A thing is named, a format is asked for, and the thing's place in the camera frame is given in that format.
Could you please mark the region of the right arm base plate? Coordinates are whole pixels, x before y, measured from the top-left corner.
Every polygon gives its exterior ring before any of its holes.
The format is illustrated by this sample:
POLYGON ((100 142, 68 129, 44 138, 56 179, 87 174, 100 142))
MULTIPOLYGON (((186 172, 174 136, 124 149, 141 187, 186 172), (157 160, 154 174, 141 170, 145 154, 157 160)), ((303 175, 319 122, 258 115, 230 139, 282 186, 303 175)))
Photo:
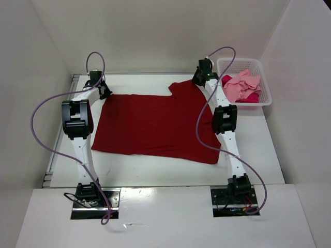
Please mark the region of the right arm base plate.
POLYGON ((246 211, 254 212, 259 207, 253 187, 244 196, 230 196, 225 186, 211 187, 210 194, 215 218, 248 216, 246 211))

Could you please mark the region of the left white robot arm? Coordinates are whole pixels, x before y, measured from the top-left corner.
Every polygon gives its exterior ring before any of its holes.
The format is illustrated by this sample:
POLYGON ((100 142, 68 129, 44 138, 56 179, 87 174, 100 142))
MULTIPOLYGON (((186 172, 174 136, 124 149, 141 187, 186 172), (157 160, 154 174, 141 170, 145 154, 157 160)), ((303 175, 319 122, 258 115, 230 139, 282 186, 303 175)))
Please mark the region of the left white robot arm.
POLYGON ((103 203, 103 193, 97 188, 99 182, 94 169, 91 150, 91 135, 94 122, 91 105, 111 95, 111 91, 102 80, 96 88, 92 88, 92 80, 84 86, 86 92, 72 100, 62 102, 62 123, 64 133, 70 139, 76 158, 78 159, 78 186, 75 197, 78 201, 86 201, 96 207, 103 203))

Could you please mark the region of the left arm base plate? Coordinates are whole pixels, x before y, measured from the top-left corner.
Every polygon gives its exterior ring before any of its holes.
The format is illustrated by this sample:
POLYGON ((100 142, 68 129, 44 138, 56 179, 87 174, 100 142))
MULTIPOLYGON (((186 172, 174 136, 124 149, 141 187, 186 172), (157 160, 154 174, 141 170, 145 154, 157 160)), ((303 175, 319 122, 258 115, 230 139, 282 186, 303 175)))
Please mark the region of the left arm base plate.
MULTIPOLYGON (((111 205, 110 219, 118 219, 119 217, 119 203, 121 196, 120 188, 105 188, 103 189, 108 202, 111 205)), ((107 203, 101 200, 78 200, 76 195, 66 193, 66 196, 72 201, 71 220, 101 220, 107 214, 107 203)))

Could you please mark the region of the dark red t shirt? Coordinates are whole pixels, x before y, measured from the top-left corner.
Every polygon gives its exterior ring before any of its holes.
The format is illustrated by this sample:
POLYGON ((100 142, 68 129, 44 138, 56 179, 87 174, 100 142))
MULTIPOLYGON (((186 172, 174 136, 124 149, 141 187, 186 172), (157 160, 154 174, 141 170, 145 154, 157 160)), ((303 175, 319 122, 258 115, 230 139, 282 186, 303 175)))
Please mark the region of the dark red t shirt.
POLYGON ((172 83, 169 91, 169 96, 108 97, 92 150, 217 164, 221 144, 204 94, 191 81, 172 83))

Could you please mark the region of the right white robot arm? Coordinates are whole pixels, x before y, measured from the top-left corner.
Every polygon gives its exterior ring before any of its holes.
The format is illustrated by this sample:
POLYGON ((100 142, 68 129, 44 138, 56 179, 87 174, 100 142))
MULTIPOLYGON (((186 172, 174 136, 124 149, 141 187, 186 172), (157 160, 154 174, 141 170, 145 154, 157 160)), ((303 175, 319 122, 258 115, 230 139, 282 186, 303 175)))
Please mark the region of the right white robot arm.
POLYGON ((236 142, 237 106, 230 103, 222 86, 218 84, 218 76, 211 69, 197 68, 192 82, 202 86, 209 93, 208 102, 215 106, 212 117, 212 131, 221 142, 223 153, 228 155, 228 200, 238 204, 251 191, 251 183, 240 160, 236 142))

